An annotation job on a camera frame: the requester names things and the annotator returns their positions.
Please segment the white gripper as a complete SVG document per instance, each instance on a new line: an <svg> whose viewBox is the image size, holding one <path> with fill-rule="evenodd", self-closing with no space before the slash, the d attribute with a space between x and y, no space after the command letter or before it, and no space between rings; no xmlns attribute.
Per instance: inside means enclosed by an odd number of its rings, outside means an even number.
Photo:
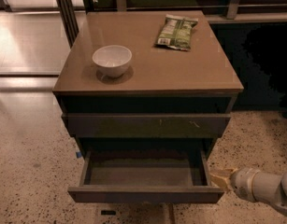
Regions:
<svg viewBox="0 0 287 224"><path fill-rule="evenodd" d="M212 169L210 177L211 181L224 191L230 191L232 187L238 198L255 203L252 181L258 173L259 170L253 168L224 168Z"/></svg>

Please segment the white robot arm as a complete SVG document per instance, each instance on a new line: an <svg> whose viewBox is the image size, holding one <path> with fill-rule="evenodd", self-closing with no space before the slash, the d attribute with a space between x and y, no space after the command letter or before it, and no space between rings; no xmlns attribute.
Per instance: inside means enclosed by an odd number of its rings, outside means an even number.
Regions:
<svg viewBox="0 0 287 224"><path fill-rule="evenodd" d="M287 217L287 172L275 175L254 168L213 169L211 180L239 199L265 203Z"/></svg>

